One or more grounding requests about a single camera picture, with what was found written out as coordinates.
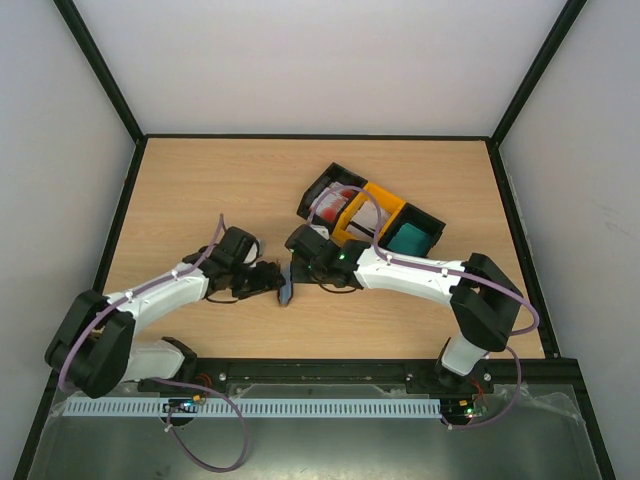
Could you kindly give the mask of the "brown leather card holder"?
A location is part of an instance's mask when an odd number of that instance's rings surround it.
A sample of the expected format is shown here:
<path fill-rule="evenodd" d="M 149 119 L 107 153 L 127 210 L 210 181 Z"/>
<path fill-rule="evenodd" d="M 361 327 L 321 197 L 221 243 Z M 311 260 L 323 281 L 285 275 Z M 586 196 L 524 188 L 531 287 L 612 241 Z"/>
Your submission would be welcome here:
<path fill-rule="evenodd" d="M 281 267 L 282 282 L 278 290 L 278 302 L 281 307 L 286 307 L 290 304 L 293 298 L 293 274 L 292 264 L 287 263 Z"/>

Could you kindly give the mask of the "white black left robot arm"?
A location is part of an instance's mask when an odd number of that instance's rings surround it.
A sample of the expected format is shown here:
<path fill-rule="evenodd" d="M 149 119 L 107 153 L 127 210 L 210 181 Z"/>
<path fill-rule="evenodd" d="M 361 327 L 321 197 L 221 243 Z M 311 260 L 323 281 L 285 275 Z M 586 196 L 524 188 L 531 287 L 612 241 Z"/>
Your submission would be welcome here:
<path fill-rule="evenodd" d="M 193 303 L 228 291 L 237 303 L 269 292 L 281 294 L 290 277 L 261 258 L 261 243 L 237 228 L 218 227 L 211 242 L 160 276 L 109 295 L 86 290 L 72 302 L 45 352 L 58 387 L 100 398 L 117 385 L 159 378 L 172 380 L 189 353 L 168 338 L 139 342 L 155 321 Z"/>

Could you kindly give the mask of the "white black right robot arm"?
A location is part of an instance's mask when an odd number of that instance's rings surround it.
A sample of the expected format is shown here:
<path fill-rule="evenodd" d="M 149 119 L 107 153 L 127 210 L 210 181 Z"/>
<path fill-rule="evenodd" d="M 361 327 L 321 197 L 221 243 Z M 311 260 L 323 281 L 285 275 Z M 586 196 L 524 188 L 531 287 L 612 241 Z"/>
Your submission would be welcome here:
<path fill-rule="evenodd" d="M 502 352 L 518 316 L 521 292 L 487 256 L 436 261 L 381 249 L 362 240 L 338 245 L 320 227 L 301 225 L 285 242 L 311 279 L 335 287 L 383 289 L 450 308 L 459 332 L 439 356 L 436 379 L 445 390 L 460 390 L 476 364 Z"/>

